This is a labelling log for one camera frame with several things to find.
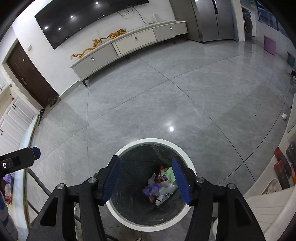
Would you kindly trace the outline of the purple plastic bag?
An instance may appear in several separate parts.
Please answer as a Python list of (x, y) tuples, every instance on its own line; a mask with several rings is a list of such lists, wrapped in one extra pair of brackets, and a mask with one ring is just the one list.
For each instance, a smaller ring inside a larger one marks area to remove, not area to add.
[(160, 196), (159, 190), (162, 188), (162, 185), (159, 183), (152, 183), (148, 187), (145, 187), (142, 189), (142, 193), (145, 196), (151, 197), (151, 196)]

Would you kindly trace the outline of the green paper trash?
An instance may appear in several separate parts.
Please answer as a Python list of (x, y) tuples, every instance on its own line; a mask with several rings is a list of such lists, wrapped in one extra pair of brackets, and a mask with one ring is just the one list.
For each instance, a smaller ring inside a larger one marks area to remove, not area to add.
[(163, 178), (163, 180), (165, 180), (165, 181), (169, 180), (172, 183), (174, 183), (176, 180), (172, 167), (162, 169), (160, 174), (161, 174), (161, 177)]

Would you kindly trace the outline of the white round trash bin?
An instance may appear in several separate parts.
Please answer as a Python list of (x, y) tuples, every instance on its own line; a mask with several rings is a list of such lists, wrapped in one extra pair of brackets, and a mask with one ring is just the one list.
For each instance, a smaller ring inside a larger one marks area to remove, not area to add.
[(131, 142), (116, 152), (119, 177), (107, 208), (121, 224), (141, 232), (165, 230), (191, 209), (182, 200), (172, 160), (195, 167), (179, 146), (159, 138)]

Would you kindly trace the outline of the landscape print coffee table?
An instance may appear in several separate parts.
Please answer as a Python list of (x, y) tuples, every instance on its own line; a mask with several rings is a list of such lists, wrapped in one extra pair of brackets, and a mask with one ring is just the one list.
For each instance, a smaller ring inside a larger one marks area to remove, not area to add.
[[(40, 116), (36, 115), (20, 141), (19, 149), (29, 147), (32, 142), (32, 137), (37, 126)], [(19, 240), (26, 240), (29, 233), (28, 208), (27, 208), (27, 172), (26, 169), (21, 169), (15, 172), (13, 185), (13, 204), (12, 217), (19, 234)]]

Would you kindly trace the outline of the white shoe cabinet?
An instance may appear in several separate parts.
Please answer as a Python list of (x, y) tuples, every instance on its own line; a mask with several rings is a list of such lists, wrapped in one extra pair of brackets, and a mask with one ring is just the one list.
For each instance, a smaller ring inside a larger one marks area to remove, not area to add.
[(1, 77), (1, 155), (18, 149), (38, 110)]

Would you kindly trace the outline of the dark brown entrance door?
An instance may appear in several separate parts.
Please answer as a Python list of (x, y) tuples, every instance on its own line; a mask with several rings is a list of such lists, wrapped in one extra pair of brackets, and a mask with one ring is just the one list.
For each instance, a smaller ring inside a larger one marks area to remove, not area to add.
[(6, 63), (22, 86), (43, 108), (56, 104), (59, 97), (57, 92), (34, 66), (19, 42)]

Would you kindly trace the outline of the golden dragon ornament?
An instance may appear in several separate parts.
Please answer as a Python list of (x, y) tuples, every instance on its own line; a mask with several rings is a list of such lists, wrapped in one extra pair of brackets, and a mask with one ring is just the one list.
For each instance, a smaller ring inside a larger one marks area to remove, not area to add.
[(119, 29), (118, 31), (116, 31), (114, 33), (110, 33), (105, 38), (100, 38), (100, 39), (92, 40), (92, 47), (84, 49), (82, 51), (82, 53), (72, 54), (70, 56), (70, 59), (72, 60), (73, 58), (82, 58), (87, 51), (92, 51), (92, 50), (96, 49), (101, 43), (103, 43), (103, 40), (106, 40), (106, 39), (115, 39), (118, 36), (123, 35), (125, 33), (126, 33), (126, 29), (121, 28), (121, 29)]

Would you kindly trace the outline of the purple stool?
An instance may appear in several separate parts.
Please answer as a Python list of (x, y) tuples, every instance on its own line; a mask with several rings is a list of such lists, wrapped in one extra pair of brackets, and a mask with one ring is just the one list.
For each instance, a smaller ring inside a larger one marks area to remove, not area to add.
[(270, 37), (264, 36), (264, 50), (272, 55), (276, 53), (276, 42)]

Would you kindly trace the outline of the white grey TV cabinet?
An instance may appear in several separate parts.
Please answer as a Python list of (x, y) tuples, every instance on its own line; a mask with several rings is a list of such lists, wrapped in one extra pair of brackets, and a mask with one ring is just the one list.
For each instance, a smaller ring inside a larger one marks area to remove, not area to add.
[(85, 81), (98, 70), (137, 50), (187, 34), (185, 21), (164, 21), (146, 25), (126, 32), (115, 39), (108, 40), (82, 58), (76, 60), (70, 68)]

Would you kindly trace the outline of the grey steel refrigerator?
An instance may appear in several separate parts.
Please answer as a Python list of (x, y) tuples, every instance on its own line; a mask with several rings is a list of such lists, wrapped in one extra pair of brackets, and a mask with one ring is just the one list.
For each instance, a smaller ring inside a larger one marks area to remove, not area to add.
[(170, 0), (177, 21), (185, 21), (187, 38), (196, 42), (234, 39), (230, 1)]

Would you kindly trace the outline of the washing machine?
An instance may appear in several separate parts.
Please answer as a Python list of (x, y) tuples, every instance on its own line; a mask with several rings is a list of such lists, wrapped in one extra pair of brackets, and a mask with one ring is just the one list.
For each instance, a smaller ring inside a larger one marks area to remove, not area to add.
[(252, 14), (246, 8), (242, 8), (243, 12), (243, 20), (244, 20), (244, 36), (245, 40), (252, 40), (252, 32), (253, 32), (253, 23), (252, 23)]

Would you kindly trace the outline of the black wall television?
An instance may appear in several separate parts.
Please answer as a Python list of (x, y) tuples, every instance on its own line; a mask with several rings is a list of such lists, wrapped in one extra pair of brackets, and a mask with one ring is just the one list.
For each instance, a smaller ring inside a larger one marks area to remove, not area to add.
[(55, 0), (48, 3), (35, 19), (53, 49), (95, 21), (146, 0)]

